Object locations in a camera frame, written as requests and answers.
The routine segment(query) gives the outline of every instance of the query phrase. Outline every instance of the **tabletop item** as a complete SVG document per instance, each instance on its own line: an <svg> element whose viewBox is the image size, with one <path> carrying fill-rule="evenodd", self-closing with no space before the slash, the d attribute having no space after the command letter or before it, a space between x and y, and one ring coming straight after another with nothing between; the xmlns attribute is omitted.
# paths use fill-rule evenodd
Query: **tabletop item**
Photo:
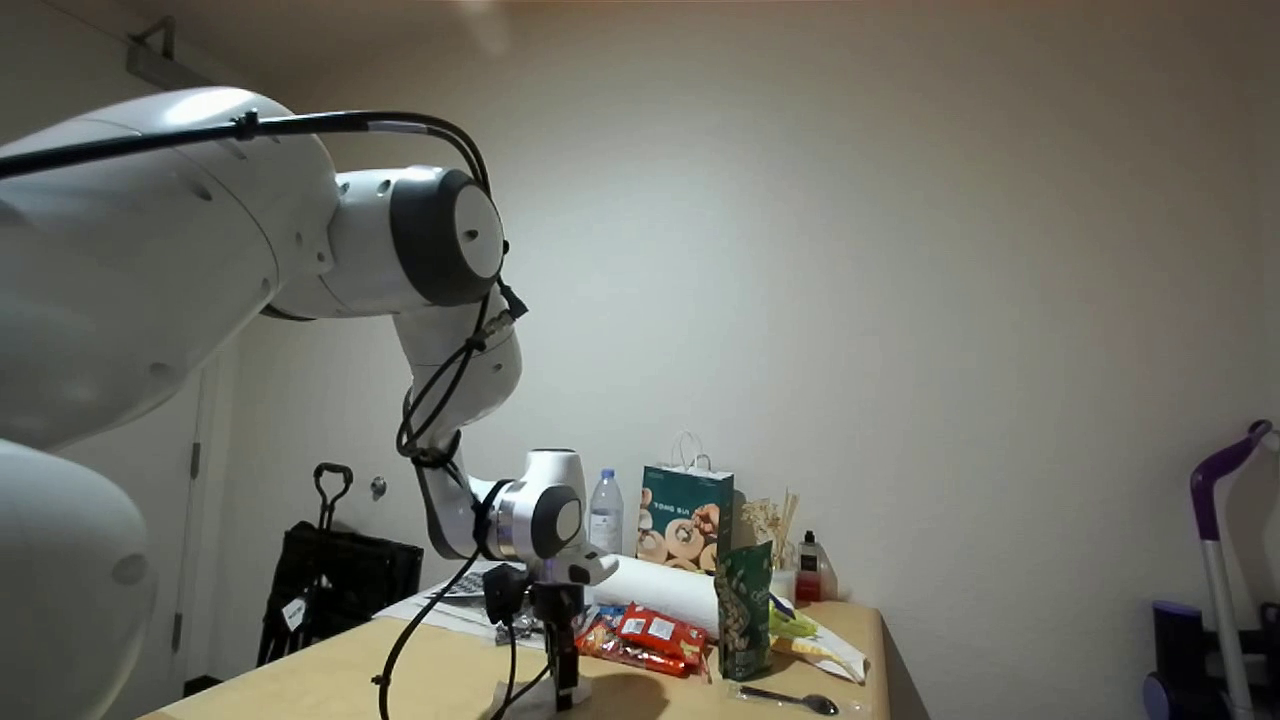
<svg viewBox="0 0 1280 720"><path fill-rule="evenodd" d="M815 601L824 601L824 575L815 571L815 536L805 532L794 605L815 605Z"/></svg>
<svg viewBox="0 0 1280 720"><path fill-rule="evenodd" d="M614 632L637 650L685 660L693 672L703 669L707 632L699 632L694 624L679 624L670 616L631 605L623 607Z"/></svg>
<svg viewBox="0 0 1280 720"><path fill-rule="evenodd" d="M768 637L773 652L794 655L826 678L841 678L847 686L868 679L868 655L841 639L830 627L815 624L811 616L789 607L784 601L773 596L768 607Z"/></svg>
<svg viewBox="0 0 1280 720"><path fill-rule="evenodd" d="M764 699L778 699L778 704L805 704L811 710L815 716L841 716L841 704L830 697L784 697L784 691L768 691L768 690L738 690L743 697L764 697Z"/></svg>
<svg viewBox="0 0 1280 720"><path fill-rule="evenodd" d="M793 540L793 522L794 522L794 492L784 492L778 499L773 495L749 495L743 499L743 517L755 530L755 540L773 540L773 571L793 571L794 580L794 540Z"/></svg>
<svg viewBox="0 0 1280 720"><path fill-rule="evenodd" d="M597 546L597 554L623 554L623 492L614 490L614 467L598 467L589 514L589 540Z"/></svg>
<svg viewBox="0 0 1280 720"><path fill-rule="evenodd" d="M608 556L614 565L602 583L593 588L597 605L642 605L699 632L721 632L715 580L699 571L674 571L631 556Z"/></svg>
<svg viewBox="0 0 1280 720"><path fill-rule="evenodd" d="M768 672L768 567L773 546L749 546L721 556L721 678L755 679Z"/></svg>
<svg viewBox="0 0 1280 720"><path fill-rule="evenodd" d="M662 655L662 652L626 644L618 637L618 616L610 616L610 614L589 616L589 624L577 632L577 652L637 663L637 669L662 672L662 678L694 672L685 655Z"/></svg>
<svg viewBox="0 0 1280 720"><path fill-rule="evenodd" d="M686 571L715 571L715 554L729 549L733 474L657 467L640 476L637 556Z"/></svg>

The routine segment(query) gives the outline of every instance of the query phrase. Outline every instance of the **purple handle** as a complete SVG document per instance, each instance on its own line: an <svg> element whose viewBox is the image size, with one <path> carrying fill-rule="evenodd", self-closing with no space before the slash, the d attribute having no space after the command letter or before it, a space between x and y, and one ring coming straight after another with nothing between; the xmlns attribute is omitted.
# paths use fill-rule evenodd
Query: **purple handle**
<svg viewBox="0 0 1280 720"><path fill-rule="evenodd" d="M1199 530L1199 540L1220 540L1220 530L1216 530L1216 499L1212 499L1212 490L1230 476L1250 452L1257 446L1273 434L1273 419L1250 419L1248 426L1248 438L1204 455L1192 474L1192 504L1197 504L1197 530Z"/></svg>

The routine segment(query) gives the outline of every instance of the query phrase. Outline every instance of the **ceiling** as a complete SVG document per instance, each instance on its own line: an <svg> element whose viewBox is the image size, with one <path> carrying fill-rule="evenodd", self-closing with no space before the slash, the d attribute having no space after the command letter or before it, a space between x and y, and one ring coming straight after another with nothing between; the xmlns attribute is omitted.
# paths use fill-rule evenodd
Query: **ceiling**
<svg viewBox="0 0 1280 720"><path fill-rule="evenodd" d="M476 0L45 0L109 38L174 22L174 55L208 75L287 75L464 28Z"/></svg>

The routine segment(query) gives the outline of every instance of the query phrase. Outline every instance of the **wooden table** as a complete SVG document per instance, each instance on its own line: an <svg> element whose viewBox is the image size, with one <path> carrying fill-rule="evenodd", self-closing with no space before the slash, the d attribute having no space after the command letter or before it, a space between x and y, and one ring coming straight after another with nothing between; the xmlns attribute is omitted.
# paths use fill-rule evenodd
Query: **wooden table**
<svg viewBox="0 0 1280 720"><path fill-rule="evenodd" d="M868 686L841 686L798 660L776 660L776 672L755 679L776 691L824 691L853 720L886 720L886 669L878 614L862 605L805 607L847 644L868 652ZM242 672L181 704L156 710L148 720L365 720L375 716L370 678L402 624L370 619L294 655ZM520 686L543 669L543 652L520 650ZM610 660L579 660L589 699L566 716L651 720L651 716L811 716L808 710L743 699L724 679L670 679ZM507 679L507 650L464 632L421 624L402 650L392 686L392 720L464 720L491 710Z"/></svg>

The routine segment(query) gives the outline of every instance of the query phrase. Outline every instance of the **food package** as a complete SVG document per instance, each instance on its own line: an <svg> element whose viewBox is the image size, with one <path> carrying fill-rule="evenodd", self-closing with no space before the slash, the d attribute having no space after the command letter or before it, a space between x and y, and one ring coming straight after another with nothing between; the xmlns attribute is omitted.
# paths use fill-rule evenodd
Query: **food package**
<svg viewBox="0 0 1280 720"><path fill-rule="evenodd" d="M733 530L733 474L642 463L637 556L715 575Z"/></svg>
<svg viewBox="0 0 1280 720"><path fill-rule="evenodd" d="M618 639L685 660L686 669L703 669L707 655L707 632L699 632L694 624L679 624L670 616L658 616L651 607L631 605L618 624L614 624Z"/></svg>
<svg viewBox="0 0 1280 720"><path fill-rule="evenodd" d="M658 655L658 652L626 644L614 624L618 619L610 614L593 614L577 632L577 652L579 655L602 655L602 660L637 663L637 669L662 672L662 678L694 672L679 655Z"/></svg>

